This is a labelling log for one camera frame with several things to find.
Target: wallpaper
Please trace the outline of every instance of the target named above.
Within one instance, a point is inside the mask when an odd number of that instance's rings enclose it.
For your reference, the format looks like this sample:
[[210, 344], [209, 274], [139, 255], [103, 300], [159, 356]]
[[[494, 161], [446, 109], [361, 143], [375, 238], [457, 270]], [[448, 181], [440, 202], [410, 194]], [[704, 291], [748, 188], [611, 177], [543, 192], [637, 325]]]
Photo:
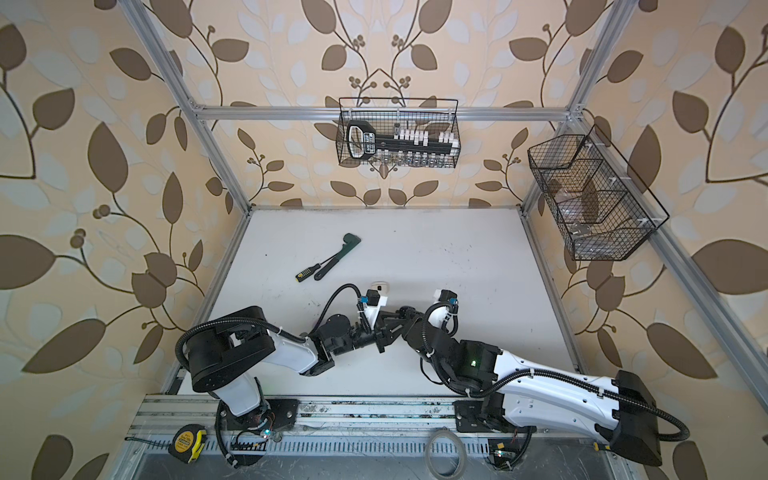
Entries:
[[765, 478], [768, 415], [653, 247], [620, 263], [577, 263], [548, 208], [531, 222], [588, 372], [636, 373], [659, 408], [690, 428], [687, 441], [661, 443], [663, 465], [645, 467], [648, 479]]
[[768, 3], [640, 2], [586, 117], [670, 211], [713, 286], [768, 349]]
[[607, 0], [145, 0], [199, 104], [563, 107]]
[[[250, 202], [262, 208], [517, 205], [533, 181], [525, 152], [551, 136], [547, 122], [466, 122], [457, 168], [342, 167], [334, 123], [274, 123], [220, 121], [214, 130]], [[208, 187], [219, 193], [217, 179]]]
[[4, 478], [104, 477], [240, 220], [114, 2], [0, 2]]

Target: tape measure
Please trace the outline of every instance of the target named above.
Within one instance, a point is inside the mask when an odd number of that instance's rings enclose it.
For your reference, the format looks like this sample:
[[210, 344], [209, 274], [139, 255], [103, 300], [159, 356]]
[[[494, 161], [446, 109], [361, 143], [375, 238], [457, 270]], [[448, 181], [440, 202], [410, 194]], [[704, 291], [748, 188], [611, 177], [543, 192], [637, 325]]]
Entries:
[[168, 446], [168, 453], [184, 463], [192, 463], [200, 456], [205, 446], [205, 427], [191, 423], [176, 432], [174, 440]]

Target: table surface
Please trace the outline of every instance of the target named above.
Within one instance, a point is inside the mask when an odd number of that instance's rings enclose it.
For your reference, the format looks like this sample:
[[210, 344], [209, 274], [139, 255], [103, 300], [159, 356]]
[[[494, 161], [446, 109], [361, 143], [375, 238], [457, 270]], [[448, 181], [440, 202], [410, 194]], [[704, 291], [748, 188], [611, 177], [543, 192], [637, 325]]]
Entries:
[[[362, 242], [325, 278], [296, 282], [298, 272], [338, 251], [348, 232]], [[365, 292], [379, 281], [390, 287], [385, 310], [424, 311], [435, 289], [452, 290], [461, 305], [457, 339], [573, 371], [516, 210], [255, 210], [210, 318], [258, 305], [269, 322], [299, 335], [336, 288], [354, 283]], [[351, 290], [336, 298], [334, 313], [356, 318]], [[447, 393], [423, 377], [419, 357], [401, 339], [383, 354], [369, 346], [335, 360], [317, 377], [266, 363], [251, 372], [266, 395]], [[425, 370], [437, 379], [429, 365]], [[179, 393], [191, 393], [188, 378]]]

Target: black rack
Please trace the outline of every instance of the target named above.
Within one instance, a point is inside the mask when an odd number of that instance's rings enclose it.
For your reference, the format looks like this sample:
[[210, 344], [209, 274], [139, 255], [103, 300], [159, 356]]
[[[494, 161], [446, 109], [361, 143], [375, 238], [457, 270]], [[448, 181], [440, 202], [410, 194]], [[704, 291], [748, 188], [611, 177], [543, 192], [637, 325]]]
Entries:
[[339, 164], [455, 168], [462, 149], [457, 109], [458, 100], [446, 98], [340, 98]]
[[[528, 149], [531, 172], [574, 260], [626, 260], [670, 216], [618, 149], [627, 173], [608, 163], [601, 152], [610, 146], [606, 140], [593, 127]], [[646, 211], [625, 182], [650, 194], [663, 213]]]

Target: robotic arm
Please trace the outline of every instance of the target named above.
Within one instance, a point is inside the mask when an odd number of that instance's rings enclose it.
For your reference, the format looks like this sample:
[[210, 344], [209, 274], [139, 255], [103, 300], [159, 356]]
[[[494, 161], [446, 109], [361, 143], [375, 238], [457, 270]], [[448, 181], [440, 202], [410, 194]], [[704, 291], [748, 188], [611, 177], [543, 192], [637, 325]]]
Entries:
[[[346, 316], [337, 314], [323, 323], [329, 305], [345, 288], [354, 289], [358, 296], [359, 322], [352, 325]], [[489, 430], [510, 432], [537, 425], [577, 432], [618, 455], [654, 466], [661, 465], [660, 440], [679, 442], [688, 437], [687, 427], [657, 409], [642, 380], [633, 373], [620, 370], [615, 379], [579, 375], [487, 343], [457, 341], [453, 338], [458, 329], [456, 294], [442, 290], [435, 299], [424, 313], [410, 306], [388, 313], [381, 310], [386, 296], [375, 290], [361, 296], [355, 286], [346, 284], [333, 294], [304, 337], [268, 323], [262, 309], [251, 306], [190, 329], [179, 338], [176, 354], [192, 375], [193, 390], [220, 399], [244, 425], [258, 424], [270, 410], [258, 381], [248, 373], [258, 362], [316, 376], [334, 366], [334, 356], [370, 344], [384, 353], [402, 337], [432, 365], [443, 385], [478, 400], [479, 413], [475, 410], [472, 422]], [[680, 431], [660, 434], [657, 418]]]

